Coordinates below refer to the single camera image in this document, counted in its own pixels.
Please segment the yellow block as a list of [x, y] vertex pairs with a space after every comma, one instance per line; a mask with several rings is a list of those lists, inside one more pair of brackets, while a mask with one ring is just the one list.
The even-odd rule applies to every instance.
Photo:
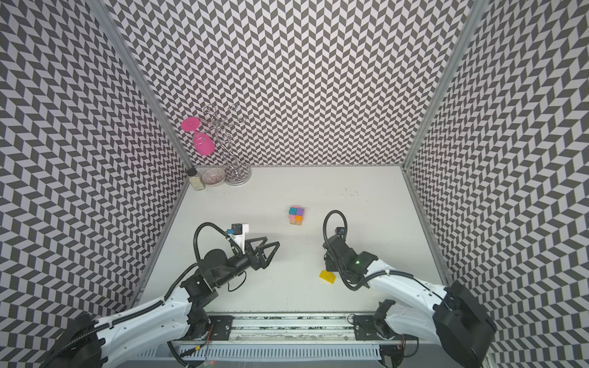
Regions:
[[329, 284], [334, 284], [336, 281], [336, 276], [334, 273], [330, 272], [330, 271], [326, 271], [326, 270], [322, 270], [319, 278], [325, 282], [328, 282]]

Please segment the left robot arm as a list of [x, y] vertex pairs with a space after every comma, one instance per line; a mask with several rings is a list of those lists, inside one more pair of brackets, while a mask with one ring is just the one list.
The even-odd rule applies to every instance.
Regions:
[[81, 315], [43, 357], [43, 367], [116, 367], [145, 350], [175, 340], [207, 337], [213, 324], [204, 308], [218, 289], [248, 269], [269, 266], [279, 242], [261, 237], [244, 243], [231, 241], [228, 257], [222, 249], [199, 256], [166, 294], [128, 311], [93, 319]]

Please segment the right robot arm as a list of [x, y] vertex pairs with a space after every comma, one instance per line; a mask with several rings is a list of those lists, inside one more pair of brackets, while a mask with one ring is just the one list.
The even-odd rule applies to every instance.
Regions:
[[441, 346], [463, 367], [483, 365], [497, 326], [464, 285], [422, 281], [369, 252], [356, 253], [338, 235], [325, 237], [323, 247], [349, 290], [371, 288], [388, 296], [374, 316], [381, 337], [409, 335]]

